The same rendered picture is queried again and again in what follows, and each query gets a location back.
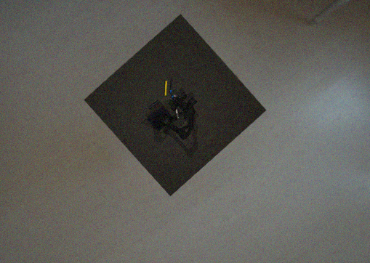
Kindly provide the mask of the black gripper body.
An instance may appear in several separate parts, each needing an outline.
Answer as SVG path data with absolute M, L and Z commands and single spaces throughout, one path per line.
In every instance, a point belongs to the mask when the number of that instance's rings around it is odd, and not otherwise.
M 181 96 L 182 96 L 182 97 L 180 97 L 180 98 L 182 98 L 182 99 L 184 99 L 184 100 L 185 100 L 185 98 L 187 97 L 186 93 L 184 93 L 184 92 L 181 94 Z M 176 104 L 174 104 L 174 105 L 172 105 L 170 108 L 171 108 L 173 111 L 175 111 L 175 110 L 177 109 L 176 107 L 178 107 L 178 106 L 182 107 L 182 105 L 183 105 L 184 103 L 185 103 L 185 102 L 183 101 L 181 105 L 176 105 Z

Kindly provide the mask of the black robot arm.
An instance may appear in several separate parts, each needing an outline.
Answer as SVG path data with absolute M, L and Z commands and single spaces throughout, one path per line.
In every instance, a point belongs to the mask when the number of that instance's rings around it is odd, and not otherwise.
M 184 100 L 178 96 L 174 99 L 174 103 L 176 105 L 181 105 Z M 181 139 L 186 139 L 191 131 L 193 130 L 193 117 L 195 115 L 195 109 L 194 105 L 197 103 L 197 101 L 192 97 L 189 101 L 188 104 L 184 103 L 182 105 L 182 109 L 184 109 L 185 113 L 188 113 L 188 124 L 186 126 L 183 126 L 182 128 L 176 127 L 172 122 L 169 120 L 167 117 L 163 117 L 161 114 L 158 114 L 154 118 L 161 124 L 161 126 L 166 126 L 178 133 L 178 135 L 181 137 Z M 188 129 L 186 133 L 186 129 Z

